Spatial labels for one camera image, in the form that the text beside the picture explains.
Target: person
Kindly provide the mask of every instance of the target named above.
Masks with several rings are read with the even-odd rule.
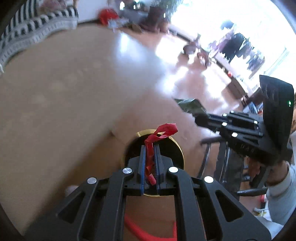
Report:
[[[249,158],[249,176],[259,174],[261,164]],[[287,161],[281,161],[271,168],[267,178],[266,197],[272,222],[264,217],[257,217],[268,228],[274,238],[282,229],[296,208],[296,168]]]

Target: sweatshirt cuff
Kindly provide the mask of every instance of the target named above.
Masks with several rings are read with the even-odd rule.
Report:
[[[279,184],[277,184],[275,186],[269,186],[268,187],[268,192],[273,197],[277,197],[277,196],[281,195],[291,185],[292,177],[291,177],[290,165],[289,164],[287,164],[287,165],[288,165],[289,171],[288,171],[288,174],[285,177],[285,179],[281,183],[279,183]]]

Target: gray sleeve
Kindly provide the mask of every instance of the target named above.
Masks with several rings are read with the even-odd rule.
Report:
[[[268,209],[273,222],[285,225],[296,207],[296,169],[289,167],[286,178],[266,193]]]

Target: black and white striped fabric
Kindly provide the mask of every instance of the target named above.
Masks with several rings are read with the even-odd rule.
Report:
[[[2,33],[0,37],[0,65],[2,65],[2,67],[4,67],[11,56],[25,49],[25,45],[29,46],[30,44],[40,42],[41,39],[48,36],[50,32],[77,26],[78,11],[74,6],[68,6],[64,10],[38,16],[37,9],[39,1],[40,0],[27,0],[15,13],[5,31]],[[47,26],[47,30],[41,33],[42,36],[34,38],[34,32],[38,32],[37,30],[40,29],[42,30],[45,26]]]

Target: floor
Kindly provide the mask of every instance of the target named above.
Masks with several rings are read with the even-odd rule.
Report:
[[[4,106],[0,110],[10,122],[0,134],[14,136],[0,142],[0,160],[6,164],[0,172],[0,201],[20,231],[57,203],[68,185],[79,185],[90,176],[105,178],[122,167],[125,148],[140,130],[176,123],[173,137],[183,151],[185,170],[196,176],[205,149],[199,141],[215,134],[197,127],[173,98],[198,98],[215,114],[242,108],[227,89],[230,81],[221,69],[214,64],[206,69],[196,57],[181,54],[185,41],[165,34],[124,32],[84,25],[50,37],[6,67],[0,102],[8,99],[11,110]],[[30,55],[35,55],[38,73],[32,77],[33,87],[31,65],[26,63]],[[25,76],[23,82],[15,81],[20,76]],[[37,109],[29,110],[27,101]],[[22,104],[26,113],[19,110]],[[213,174],[217,153],[218,146],[213,145],[205,174]],[[241,202],[251,210],[258,199]],[[126,213],[152,235],[172,235],[171,196],[129,197]],[[127,230],[124,239],[137,240]]]

